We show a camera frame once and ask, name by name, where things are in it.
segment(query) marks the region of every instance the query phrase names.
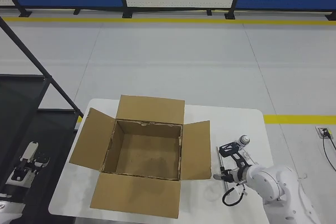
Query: wall outlet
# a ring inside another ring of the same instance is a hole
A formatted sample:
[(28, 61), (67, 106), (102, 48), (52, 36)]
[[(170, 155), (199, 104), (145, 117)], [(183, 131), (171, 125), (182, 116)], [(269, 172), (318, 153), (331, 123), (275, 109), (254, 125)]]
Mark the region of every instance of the wall outlet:
[(331, 132), (331, 130), (330, 130), (328, 127), (316, 127), (316, 131), (318, 132), (319, 137), (320, 137), (321, 139), (324, 138), (324, 131), (323, 131), (323, 129), (325, 129), (325, 128), (326, 128), (327, 131), (330, 133), (331, 139), (334, 139), (334, 137), (332, 136), (332, 132)]

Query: yellow floor line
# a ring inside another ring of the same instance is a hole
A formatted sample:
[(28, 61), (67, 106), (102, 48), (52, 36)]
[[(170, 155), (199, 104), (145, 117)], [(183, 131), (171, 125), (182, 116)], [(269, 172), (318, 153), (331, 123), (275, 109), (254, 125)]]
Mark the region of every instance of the yellow floor line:
[(321, 115), (264, 115), (265, 124), (330, 124), (336, 125), (336, 116)]
[(197, 23), (197, 24), (270, 24), (270, 25), (323, 25), (336, 26), (336, 21), (307, 20), (225, 20), (216, 18), (50, 18), (3, 17), (6, 22), (130, 22), (130, 23)]

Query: floor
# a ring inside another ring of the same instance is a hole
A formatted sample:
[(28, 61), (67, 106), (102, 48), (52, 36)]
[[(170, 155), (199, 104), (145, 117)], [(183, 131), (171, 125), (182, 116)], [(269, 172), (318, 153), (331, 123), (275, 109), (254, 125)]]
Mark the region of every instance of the floor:
[[(2, 16), (15, 15), (1, 11)], [(73, 17), (37, 11), (36, 17)], [(81, 12), (82, 17), (120, 17)], [(204, 12), (136, 17), (204, 17)], [(320, 14), (238, 13), (237, 18), (325, 21)], [(182, 23), (9, 25), (85, 111), (92, 98), (121, 94), (187, 104), (259, 109), (263, 114), (336, 115), (336, 26)], [(0, 29), (0, 73), (39, 71)], [(51, 88), (43, 108), (70, 108)], [(267, 124), (275, 164), (298, 172), (322, 223), (336, 223), (336, 173), (312, 124)], [(328, 125), (334, 134), (336, 125)], [(330, 143), (326, 150), (336, 164)], [(106, 223), (77, 219), (76, 223)]]

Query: open cardboard box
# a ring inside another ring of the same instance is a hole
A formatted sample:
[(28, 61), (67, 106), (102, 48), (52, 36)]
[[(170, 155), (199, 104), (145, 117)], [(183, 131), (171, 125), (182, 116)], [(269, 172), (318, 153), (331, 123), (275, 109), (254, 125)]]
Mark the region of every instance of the open cardboard box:
[(184, 101), (121, 96), (116, 119), (90, 108), (70, 163), (99, 170), (91, 208), (178, 218), (180, 180), (211, 177), (210, 122)]

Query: table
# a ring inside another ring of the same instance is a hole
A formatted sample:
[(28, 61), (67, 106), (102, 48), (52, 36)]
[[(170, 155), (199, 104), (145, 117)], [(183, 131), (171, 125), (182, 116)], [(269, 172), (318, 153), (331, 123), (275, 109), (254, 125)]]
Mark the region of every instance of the table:
[[(92, 99), (88, 104), (76, 139), (67, 158), (61, 177), (49, 205), (51, 214), (98, 218), (104, 220), (138, 222), (138, 223), (226, 223), (251, 224), (269, 223), (263, 209), (262, 199), (258, 194), (247, 188), (248, 196), (234, 207), (226, 207), (221, 201), (225, 192), (223, 182), (214, 180), (183, 180), (181, 181), (179, 218), (164, 218), (143, 214), (106, 211), (90, 208), (91, 198), (99, 172), (82, 166), (69, 164), (82, 124), (86, 120), (89, 108), (95, 108), (112, 117), (116, 116), (119, 100)], [(211, 121), (211, 152), (212, 173), (220, 172), (216, 146), (237, 140), (241, 135), (250, 137), (250, 144), (245, 147), (251, 158), (264, 166), (272, 166), (270, 151), (263, 114), (259, 110), (219, 108), (213, 106), (186, 105), (184, 123), (203, 120)], [(232, 160), (224, 158), (226, 168), (236, 167)], [(239, 198), (238, 192), (232, 192), (227, 203)]]

